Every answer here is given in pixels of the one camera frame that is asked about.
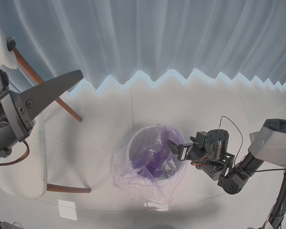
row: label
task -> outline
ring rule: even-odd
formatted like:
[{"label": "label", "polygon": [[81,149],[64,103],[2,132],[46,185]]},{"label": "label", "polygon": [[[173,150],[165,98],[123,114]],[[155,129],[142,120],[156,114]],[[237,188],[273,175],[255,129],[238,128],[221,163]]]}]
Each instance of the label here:
[{"label": "label", "polygon": [[187,152],[187,147],[185,147],[185,148],[183,149],[183,154],[182,154],[181,160],[184,160],[184,159],[185,159],[186,152]]}]

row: gray curtain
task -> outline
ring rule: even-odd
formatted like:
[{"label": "gray curtain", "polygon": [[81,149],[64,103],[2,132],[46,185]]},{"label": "gray curtain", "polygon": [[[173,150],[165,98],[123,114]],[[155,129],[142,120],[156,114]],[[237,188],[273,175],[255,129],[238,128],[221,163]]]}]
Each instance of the gray curtain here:
[{"label": "gray curtain", "polygon": [[[109,74],[124,84],[196,68],[286,82],[285,0],[1,0],[0,20],[44,80],[81,69],[97,89]],[[33,84],[7,73],[20,91]]]}]

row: translucent plastic bag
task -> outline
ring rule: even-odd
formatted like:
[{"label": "translucent plastic bag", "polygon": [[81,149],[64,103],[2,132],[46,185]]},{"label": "translucent plastic bag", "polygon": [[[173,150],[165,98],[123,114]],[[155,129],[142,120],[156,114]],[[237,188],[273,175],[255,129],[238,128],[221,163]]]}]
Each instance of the translucent plastic bag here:
[{"label": "translucent plastic bag", "polygon": [[153,124],[133,132],[113,153],[110,178],[123,194],[141,197],[157,204],[169,203],[177,194],[188,163],[180,162],[167,140],[184,144],[179,132],[169,126]]}]

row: white tile floor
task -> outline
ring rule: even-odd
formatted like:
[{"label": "white tile floor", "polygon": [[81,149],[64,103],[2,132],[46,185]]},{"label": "white tile floor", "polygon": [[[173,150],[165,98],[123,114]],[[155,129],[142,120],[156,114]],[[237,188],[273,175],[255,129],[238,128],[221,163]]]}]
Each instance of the white tile floor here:
[{"label": "white tile floor", "polygon": [[[249,133],[258,131],[266,118],[286,119],[284,89],[223,77],[206,81],[193,76],[185,85],[176,77],[167,77],[156,88],[146,79],[129,83],[131,87],[112,81],[100,95],[88,85],[74,97],[64,94],[65,102],[83,117],[81,123],[55,102],[44,111],[48,183],[91,187],[92,192],[46,192],[27,200],[0,190],[0,221],[17,221],[30,229],[262,226],[278,195],[281,171],[255,174],[239,194],[231,196],[189,166],[178,195],[164,211],[158,211],[158,206],[148,206],[139,195],[130,200],[113,188],[110,160],[123,140],[145,125],[170,125],[189,141],[197,131],[217,128],[222,115],[231,118],[243,134],[240,160],[250,145]],[[236,154],[240,134],[226,119],[221,128],[230,134],[228,152]],[[264,163],[261,168],[273,167]],[[58,200],[75,203],[77,220],[60,217]]]}]

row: white chair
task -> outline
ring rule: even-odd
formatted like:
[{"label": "white chair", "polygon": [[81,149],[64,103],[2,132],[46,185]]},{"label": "white chair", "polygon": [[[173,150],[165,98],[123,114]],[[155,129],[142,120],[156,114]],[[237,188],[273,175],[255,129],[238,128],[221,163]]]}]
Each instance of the white chair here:
[{"label": "white chair", "polygon": [[[47,183],[47,152],[43,114],[36,118],[36,124],[31,135],[26,139],[30,154],[23,161],[14,165],[0,166],[0,188],[13,196],[37,198],[46,191],[90,193],[90,188],[76,188]],[[17,143],[12,148],[12,154],[0,158],[0,163],[11,162],[26,151],[24,143]]]}]

